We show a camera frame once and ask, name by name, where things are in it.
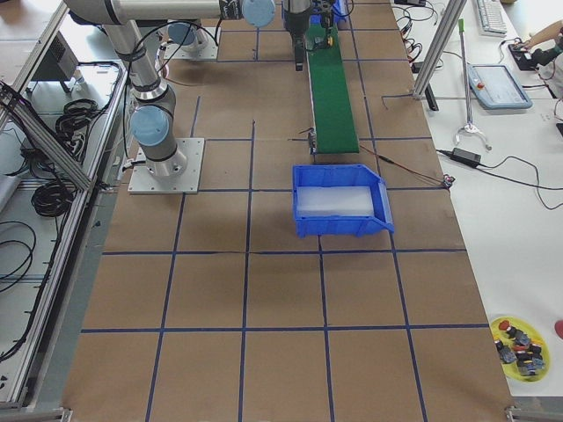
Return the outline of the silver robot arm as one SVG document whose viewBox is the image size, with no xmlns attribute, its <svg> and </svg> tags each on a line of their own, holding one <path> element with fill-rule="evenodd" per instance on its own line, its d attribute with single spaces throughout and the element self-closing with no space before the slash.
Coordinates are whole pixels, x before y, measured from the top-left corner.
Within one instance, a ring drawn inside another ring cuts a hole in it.
<svg viewBox="0 0 563 422">
<path fill-rule="evenodd" d="M 234 18 L 242 17 L 250 25 L 263 27 L 269 25 L 275 14 L 274 1 L 240 1 L 234 11 Z M 296 71 L 303 70 L 305 57 L 304 36 L 310 26 L 313 13 L 312 1 L 283 1 L 282 22 L 292 41 Z M 168 29 L 171 41 L 183 49 L 195 51 L 205 48 L 210 37 L 202 29 L 194 29 L 188 23 L 172 24 Z"/>
<path fill-rule="evenodd" d="M 128 67 L 132 93 L 139 101 L 130 120 L 131 132 L 145 155 L 149 173 L 157 178 L 178 176 L 188 159 L 172 133 L 175 93 L 158 74 L 147 53 L 138 20 L 244 19 L 250 25 L 269 25 L 273 1 L 68 1 L 69 9 L 94 24 L 101 24 L 116 54 Z"/>
</svg>

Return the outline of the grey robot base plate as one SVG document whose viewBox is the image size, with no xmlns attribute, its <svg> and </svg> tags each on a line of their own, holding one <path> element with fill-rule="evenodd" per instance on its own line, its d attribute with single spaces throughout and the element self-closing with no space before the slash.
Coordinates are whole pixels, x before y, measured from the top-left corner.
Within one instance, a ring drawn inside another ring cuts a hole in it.
<svg viewBox="0 0 563 422">
<path fill-rule="evenodd" d="M 174 156 L 162 162 L 148 160 L 142 148 L 137 152 L 137 161 L 128 184 L 132 194 L 197 194 L 201 180 L 201 165 L 204 156 L 203 138 L 177 138 Z"/>
</svg>

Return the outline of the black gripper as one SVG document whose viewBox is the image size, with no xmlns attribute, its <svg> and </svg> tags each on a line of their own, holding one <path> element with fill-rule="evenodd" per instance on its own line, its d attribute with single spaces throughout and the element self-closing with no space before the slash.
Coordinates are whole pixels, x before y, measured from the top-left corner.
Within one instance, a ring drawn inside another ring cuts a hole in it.
<svg viewBox="0 0 563 422">
<path fill-rule="evenodd" d="M 304 47 L 302 37 L 306 34 L 310 26 L 310 16 L 312 8 L 303 11 L 282 10 L 282 20 L 284 29 L 294 39 L 294 59 L 295 70 L 303 70 Z"/>
</svg>

